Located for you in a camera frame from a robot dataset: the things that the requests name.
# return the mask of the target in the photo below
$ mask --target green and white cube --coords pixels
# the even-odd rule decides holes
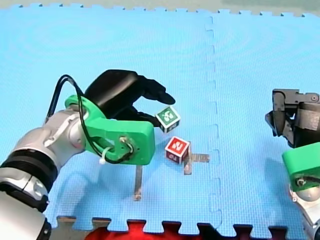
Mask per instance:
[[[181,119],[177,111],[172,106],[167,106],[161,112],[156,114],[155,117],[161,123],[160,128],[165,134],[175,129],[179,125]]]

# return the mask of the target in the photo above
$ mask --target gray floor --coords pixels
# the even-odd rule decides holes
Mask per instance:
[[[35,0],[0,0],[0,8],[8,8],[12,4],[22,4],[28,6],[30,3],[40,2]],[[250,10],[253,14],[260,11],[271,11],[274,15],[282,12],[292,12],[296,16],[302,13],[313,13],[320,16],[320,0],[79,0],[79,1],[50,1],[42,0],[45,6],[52,2],[59,2],[65,5],[78,2],[90,7],[91,4],[99,4],[106,8],[112,6],[124,6],[127,9],[133,7],[145,7],[152,10],[156,7],[165,7],[169,11],[176,8],[187,8],[190,12],[196,9],[207,9],[216,12],[218,9],[230,9],[232,13],[239,10]],[[58,229],[54,229],[50,240],[83,240],[87,232],[73,231],[71,222],[60,224]]]

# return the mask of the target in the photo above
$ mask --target black cable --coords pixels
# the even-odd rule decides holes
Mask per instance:
[[[76,81],[69,75],[65,74],[63,76],[61,76],[55,86],[54,92],[53,92],[53,96],[52,96],[52,100],[50,103],[50,107],[48,110],[48,113],[45,117],[45,123],[48,121],[48,119],[54,114],[56,107],[57,107],[57,103],[58,103],[58,99],[60,96],[60,92],[61,89],[63,87],[63,85],[65,84],[65,82],[69,82],[76,91],[76,96],[78,98],[78,107],[79,107],[79,115],[80,115],[80,122],[81,122],[81,126],[82,126],[82,130],[84,133],[85,138],[87,139],[88,143],[90,144],[90,146],[92,147],[92,149],[95,151],[95,153],[102,158],[102,153],[99,151],[99,149],[96,147],[96,145],[94,144],[94,141],[92,140],[92,138],[90,137],[89,133],[88,133],[88,129],[87,126],[85,124],[85,120],[84,120],[84,112],[83,112],[83,102],[82,102],[82,96],[84,96],[84,93],[82,92],[82,90],[80,89],[80,87],[77,85]],[[133,154],[132,151],[127,152],[126,154],[124,154],[121,158],[119,158],[118,160],[111,160],[108,159],[107,157],[104,157],[104,160],[110,164],[120,164],[124,161],[129,160],[129,157]]]
[[[320,184],[320,178],[314,176],[303,176],[302,179],[306,182],[312,182],[315,184]]]

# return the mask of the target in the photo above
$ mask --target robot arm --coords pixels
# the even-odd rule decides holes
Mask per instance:
[[[273,136],[283,136],[293,148],[282,158],[290,178],[289,194],[303,215],[303,229],[320,240],[320,98],[297,89],[275,89],[273,110],[265,120]]]
[[[54,113],[66,81],[77,95]],[[159,123],[135,110],[139,97],[175,103],[162,85],[133,71],[108,70],[85,94],[70,76],[61,77],[44,125],[23,136],[0,166],[0,239],[50,238],[51,225],[43,212],[61,168],[72,156],[90,151],[112,164],[149,164]]]

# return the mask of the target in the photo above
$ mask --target cube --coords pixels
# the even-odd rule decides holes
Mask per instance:
[[[181,119],[177,111],[172,106],[167,106],[161,112],[156,114],[155,117],[161,123],[160,128],[165,134],[175,129],[179,125]]]
[[[165,156],[168,159],[181,164],[188,156],[189,147],[190,142],[174,136],[165,147]]]

